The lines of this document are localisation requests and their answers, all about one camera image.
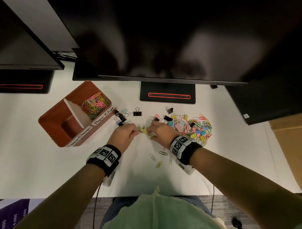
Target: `desk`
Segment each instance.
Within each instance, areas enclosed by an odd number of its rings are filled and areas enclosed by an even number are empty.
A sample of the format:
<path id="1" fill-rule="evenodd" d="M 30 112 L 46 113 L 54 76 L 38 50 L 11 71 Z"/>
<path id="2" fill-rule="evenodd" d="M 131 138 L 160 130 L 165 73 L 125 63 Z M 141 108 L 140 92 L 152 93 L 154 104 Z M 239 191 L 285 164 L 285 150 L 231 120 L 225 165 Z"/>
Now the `desk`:
<path id="1" fill-rule="evenodd" d="M 117 127 L 113 117 L 79 147 L 59 148 L 38 118 L 82 82 L 72 81 L 74 64 L 64 62 L 65 70 L 56 71 L 50 93 L 0 94 L 0 198 L 46 198 L 73 176 L 87 157 L 103 146 Z M 140 107 L 141 117 L 129 116 L 138 127 L 148 126 L 155 114 L 167 114 L 171 104 L 139 100 L 139 82 L 103 82 L 94 84 L 121 110 L 130 112 Z M 211 89 L 196 85 L 196 104 L 174 104 L 176 114 L 189 118 L 202 113 L 212 126 L 212 136 L 206 146 L 228 159 L 242 164 L 279 183 L 292 192 L 301 192 L 280 146 L 267 126 L 261 123 L 247 126 L 223 86 Z M 188 176 L 169 156 L 158 152 L 162 146 L 147 135 L 135 137 L 120 160 L 118 171 L 109 188 L 101 187 L 99 196 L 136 196 L 152 193 L 158 185 L 165 195 L 209 195 L 212 184 L 195 171 Z M 149 156 L 157 161 L 156 168 Z"/>

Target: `brown cardboard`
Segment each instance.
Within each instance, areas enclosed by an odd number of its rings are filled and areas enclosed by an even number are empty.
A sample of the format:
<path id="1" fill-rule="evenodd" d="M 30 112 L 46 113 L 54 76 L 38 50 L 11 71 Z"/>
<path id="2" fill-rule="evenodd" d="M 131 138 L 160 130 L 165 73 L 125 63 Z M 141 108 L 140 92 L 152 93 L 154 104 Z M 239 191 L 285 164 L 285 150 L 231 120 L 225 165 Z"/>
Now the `brown cardboard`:
<path id="1" fill-rule="evenodd" d="M 39 118 L 39 124 L 59 147 L 81 145 L 113 116 L 115 109 L 111 100 L 90 80 L 83 82 L 65 96 L 65 99 L 81 106 L 86 99 L 99 92 L 109 101 L 110 105 L 84 128 L 76 121 L 63 99 Z"/>
<path id="2" fill-rule="evenodd" d="M 269 122 L 291 171 L 302 189 L 302 114 Z"/>

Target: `wall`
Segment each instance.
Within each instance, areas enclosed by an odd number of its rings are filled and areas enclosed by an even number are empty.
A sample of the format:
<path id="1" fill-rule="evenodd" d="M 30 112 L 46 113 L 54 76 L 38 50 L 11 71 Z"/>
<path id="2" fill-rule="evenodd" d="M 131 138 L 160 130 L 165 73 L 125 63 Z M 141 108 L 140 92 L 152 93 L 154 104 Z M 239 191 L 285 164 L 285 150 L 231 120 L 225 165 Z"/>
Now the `wall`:
<path id="1" fill-rule="evenodd" d="M 51 51 L 78 47 L 47 0 L 3 0 Z"/>

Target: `brown plastic container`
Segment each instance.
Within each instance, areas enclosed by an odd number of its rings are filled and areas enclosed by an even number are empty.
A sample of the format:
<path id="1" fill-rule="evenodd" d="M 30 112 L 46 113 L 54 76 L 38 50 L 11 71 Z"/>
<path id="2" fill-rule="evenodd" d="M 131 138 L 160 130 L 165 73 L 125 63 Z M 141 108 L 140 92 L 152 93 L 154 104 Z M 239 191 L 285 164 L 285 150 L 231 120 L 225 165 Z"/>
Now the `brown plastic container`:
<path id="1" fill-rule="evenodd" d="M 114 115 L 115 107 L 112 105 L 111 100 L 90 80 L 83 82 L 68 94 L 65 99 L 81 106 L 86 99 L 99 92 L 110 102 L 110 105 L 108 109 L 103 111 L 84 128 L 77 122 L 63 99 L 39 118 L 39 124 L 59 147 L 79 146 L 83 144 Z"/>

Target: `hand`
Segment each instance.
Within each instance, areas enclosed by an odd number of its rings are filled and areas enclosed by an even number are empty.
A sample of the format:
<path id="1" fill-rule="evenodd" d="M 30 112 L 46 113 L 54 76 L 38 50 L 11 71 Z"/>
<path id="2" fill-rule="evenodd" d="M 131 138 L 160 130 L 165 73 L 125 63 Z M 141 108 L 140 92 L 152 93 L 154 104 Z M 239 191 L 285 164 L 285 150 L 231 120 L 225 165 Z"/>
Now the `hand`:
<path id="1" fill-rule="evenodd" d="M 151 126 L 147 129 L 147 133 L 155 133 L 156 136 L 152 136 L 151 140 L 158 142 L 163 147 L 170 149 L 172 140 L 180 134 L 172 127 L 158 121 L 153 121 Z"/>
<path id="2" fill-rule="evenodd" d="M 113 131 L 107 144 L 115 146 L 123 154 L 138 134 L 136 125 L 127 123 Z"/>

